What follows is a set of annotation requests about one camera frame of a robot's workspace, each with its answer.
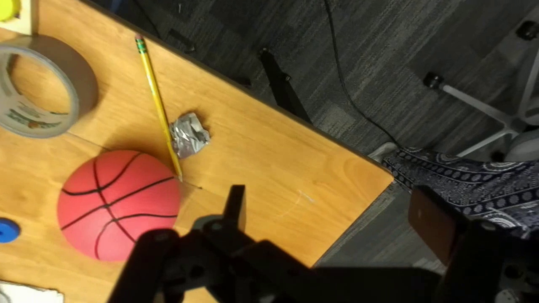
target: masking tape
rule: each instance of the masking tape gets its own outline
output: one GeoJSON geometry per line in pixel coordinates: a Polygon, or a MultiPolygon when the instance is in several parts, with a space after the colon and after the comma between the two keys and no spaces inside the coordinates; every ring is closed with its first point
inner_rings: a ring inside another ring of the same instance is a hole
{"type": "Polygon", "coordinates": [[[96,75],[90,63],[64,41],[34,35],[16,36],[0,43],[0,125],[31,137],[66,132],[80,115],[95,107],[98,97],[96,75]],[[69,97],[69,112],[37,107],[22,95],[10,78],[10,58],[22,55],[39,60],[61,78],[69,97]]]}

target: roll of tape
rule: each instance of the roll of tape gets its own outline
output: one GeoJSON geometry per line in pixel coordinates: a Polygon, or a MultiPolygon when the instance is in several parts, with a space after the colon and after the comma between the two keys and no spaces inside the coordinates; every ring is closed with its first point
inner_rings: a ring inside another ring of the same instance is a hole
{"type": "Polygon", "coordinates": [[[81,114],[95,107],[96,75],[90,63],[64,41],[36,35],[16,36],[0,43],[0,124],[31,137],[58,136],[73,125],[81,114]],[[14,55],[39,60],[63,82],[69,97],[69,112],[37,107],[12,83],[9,63],[14,55]]]}

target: gray carpet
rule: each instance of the gray carpet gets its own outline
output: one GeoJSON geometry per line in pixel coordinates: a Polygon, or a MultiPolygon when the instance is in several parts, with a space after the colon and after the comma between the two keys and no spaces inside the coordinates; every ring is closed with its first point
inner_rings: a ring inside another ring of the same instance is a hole
{"type": "MultiPolygon", "coordinates": [[[[292,75],[314,127],[344,146],[368,154],[388,139],[346,99],[322,0],[138,3],[145,13],[130,8],[122,16],[275,104],[258,60],[258,50],[268,45],[292,75]]],[[[332,0],[330,6],[354,102],[400,142],[457,152],[497,127],[469,105],[428,90],[421,82],[428,70],[502,109],[516,109],[514,73],[528,43],[514,29],[526,18],[539,19],[538,1],[332,0]]],[[[489,159],[489,154],[485,149],[474,157],[489,159]]],[[[413,263],[438,270],[433,253],[406,223],[406,203],[408,191],[388,189],[320,262],[413,263]]]]}

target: orange ball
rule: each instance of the orange ball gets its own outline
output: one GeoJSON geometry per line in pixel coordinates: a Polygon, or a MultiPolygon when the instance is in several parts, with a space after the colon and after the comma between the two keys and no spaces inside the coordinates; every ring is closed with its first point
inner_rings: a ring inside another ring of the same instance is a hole
{"type": "Polygon", "coordinates": [[[172,226],[181,208],[174,171],[149,152],[117,149],[81,164],[64,183],[58,220],[86,255],[125,260],[150,228],[172,226]]]}

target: crumpled foil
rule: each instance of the crumpled foil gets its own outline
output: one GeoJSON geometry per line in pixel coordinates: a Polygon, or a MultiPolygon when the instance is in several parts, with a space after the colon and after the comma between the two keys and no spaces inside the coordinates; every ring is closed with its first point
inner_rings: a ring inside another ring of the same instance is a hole
{"type": "Polygon", "coordinates": [[[209,130],[204,129],[196,112],[187,112],[170,124],[170,136],[176,152],[181,157],[199,152],[209,142],[209,130]]]}

